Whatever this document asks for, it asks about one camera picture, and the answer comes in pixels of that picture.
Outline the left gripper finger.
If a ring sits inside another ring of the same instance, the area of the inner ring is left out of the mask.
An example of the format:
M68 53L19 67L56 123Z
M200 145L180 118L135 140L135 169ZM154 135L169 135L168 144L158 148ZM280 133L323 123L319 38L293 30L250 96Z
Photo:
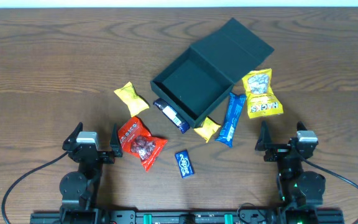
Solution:
M117 124L113 126L109 145L111 147L111 151L114 157L122 157L123 152L122 152L121 142L118 136Z
M74 131L64 140L63 146L70 146L76 143L77 136L83 130L83 123L79 122Z

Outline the red candy bag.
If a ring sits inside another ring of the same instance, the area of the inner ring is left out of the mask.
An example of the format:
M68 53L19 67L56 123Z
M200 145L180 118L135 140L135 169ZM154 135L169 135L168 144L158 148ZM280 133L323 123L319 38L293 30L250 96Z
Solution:
M139 158L146 172L151 169L168 142L167 139L152 136L141 119L136 116L119 129L118 137L122 150Z

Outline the yellow Hacks candy bag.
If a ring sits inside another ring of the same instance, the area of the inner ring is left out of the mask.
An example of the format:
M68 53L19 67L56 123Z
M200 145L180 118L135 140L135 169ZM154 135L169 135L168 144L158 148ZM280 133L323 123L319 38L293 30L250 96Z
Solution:
M283 105L274 95L272 69L254 70L242 78L250 119L283 114Z

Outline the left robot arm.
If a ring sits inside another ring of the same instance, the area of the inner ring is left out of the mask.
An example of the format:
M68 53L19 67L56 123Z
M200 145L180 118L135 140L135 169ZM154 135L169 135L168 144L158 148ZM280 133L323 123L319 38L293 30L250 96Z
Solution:
M109 145L110 150L100 150L98 134L83 131L83 123L78 123L64 140L62 149L71 160L78 163L78 170L67 173L60 181L62 206L57 223L110 222L109 212L97 208L96 199L103 165L113 164L115 158L123 155L117 126L113 126Z

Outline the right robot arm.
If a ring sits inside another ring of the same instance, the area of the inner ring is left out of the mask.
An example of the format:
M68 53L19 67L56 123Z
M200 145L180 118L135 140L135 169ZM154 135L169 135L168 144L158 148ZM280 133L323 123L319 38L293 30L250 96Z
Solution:
M261 123L255 150L264 151L265 162L277 164L276 182L283 201L266 213L267 223L318 223L316 208L323 204L326 179L302 167L317 145L315 133L300 121L296 124L296 136L286 144L274 143L267 122Z

